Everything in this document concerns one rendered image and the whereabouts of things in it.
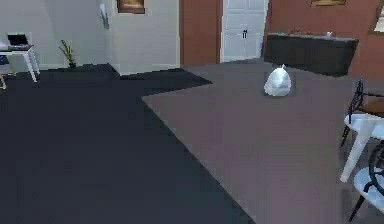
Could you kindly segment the open laptop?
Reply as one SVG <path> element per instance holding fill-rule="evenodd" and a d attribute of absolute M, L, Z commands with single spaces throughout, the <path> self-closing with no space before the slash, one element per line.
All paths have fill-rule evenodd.
<path fill-rule="evenodd" d="M 32 47 L 25 33 L 8 33 L 9 51 L 24 51 Z"/>

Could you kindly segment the white garbage bag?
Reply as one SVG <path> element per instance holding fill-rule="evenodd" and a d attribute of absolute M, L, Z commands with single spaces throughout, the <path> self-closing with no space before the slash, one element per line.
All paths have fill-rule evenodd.
<path fill-rule="evenodd" d="M 290 93 L 291 85 L 291 77 L 286 71 L 286 66 L 281 65 L 270 73 L 264 84 L 264 91 L 269 96 L 284 97 Z"/>

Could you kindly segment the black chair white seat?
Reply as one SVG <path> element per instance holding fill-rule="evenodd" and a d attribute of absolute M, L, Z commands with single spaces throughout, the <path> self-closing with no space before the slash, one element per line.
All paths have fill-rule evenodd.
<path fill-rule="evenodd" d="M 354 188 L 360 196 L 352 210 L 352 221 L 364 201 L 368 201 L 384 214 L 384 140 L 371 152 L 368 166 L 360 169 L 353 178 Z"/>
<path fill-rule="evenodd" d="M 365 96 L 378 97 L 378 100 L 374 100 L 370 103 L 364 104 Z M 352 114 L 355 111 L 361 111 L 369 115 L 374 115 L 380 118 L 384 118 L 384 95 L 365 92 L 363 80 L 360 79 L 357 81 L 356 90 L 354 92 L 351 103 L 348 107 L 340 146 L 344 145 L 345 140 L 351 130 Z"/>

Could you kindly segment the white desk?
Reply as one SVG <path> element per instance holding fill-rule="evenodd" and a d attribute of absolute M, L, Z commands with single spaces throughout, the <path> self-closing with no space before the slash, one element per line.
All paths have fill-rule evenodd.
<path fill-rule="evenodd" d="M 29 73 L 34 82 L 37 82 L 37 75 L 40 74 L 39 66 L 36 61 L 33 46 L 27 47 L 2 47 L 0 48 L 0 56 L 22 56 L 28 67 Z"/>

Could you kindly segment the dark long sideboard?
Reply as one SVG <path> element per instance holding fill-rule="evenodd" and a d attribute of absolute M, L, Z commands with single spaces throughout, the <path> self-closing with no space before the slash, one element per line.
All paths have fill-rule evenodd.
<path fill-rule="evenodd" d="M 358 43 L 353 38 L 270 33 L 264 61 L 340 77 L 348 74 Z"/>

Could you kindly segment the brown framed picture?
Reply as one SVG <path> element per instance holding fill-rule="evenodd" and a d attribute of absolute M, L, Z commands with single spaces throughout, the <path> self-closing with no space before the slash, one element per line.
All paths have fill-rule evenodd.
<path fill-rule="evenodd" d="M 119 13 L 144 14 L 144 0 L 116 0 Z"/>

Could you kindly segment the green house plant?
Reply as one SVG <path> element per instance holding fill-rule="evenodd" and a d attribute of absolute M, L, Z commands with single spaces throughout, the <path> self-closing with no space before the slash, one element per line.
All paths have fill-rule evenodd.
<path fill-rule="evenodd" d="M 73 57 L 73 50 L 70 45 L 66 43 L 65 40 L 61 41 L 62 46 L 60 47 L 60 50 L 62 53 L 65 55 L 66 59 L 68 60 L 69 67 L 70 68 L 75 68 L 76 67 L 76 62 Z"/>

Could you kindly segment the gold framed picture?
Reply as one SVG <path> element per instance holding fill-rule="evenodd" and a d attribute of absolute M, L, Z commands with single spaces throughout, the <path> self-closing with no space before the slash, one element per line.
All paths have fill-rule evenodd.
<path fill-rule="evenodd" d="M 346 0 L 311 0 L 310 6 L 345 5 Z"/>

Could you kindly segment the white panelled door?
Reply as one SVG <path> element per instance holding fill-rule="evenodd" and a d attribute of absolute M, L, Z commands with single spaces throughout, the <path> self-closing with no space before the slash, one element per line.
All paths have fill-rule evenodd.
<path fill-rule="evenodd" d="M 220 61 L 261 57 L 269 0 L 223 0 Z M 243 30 L 248 30 L 243 38 Z"/>

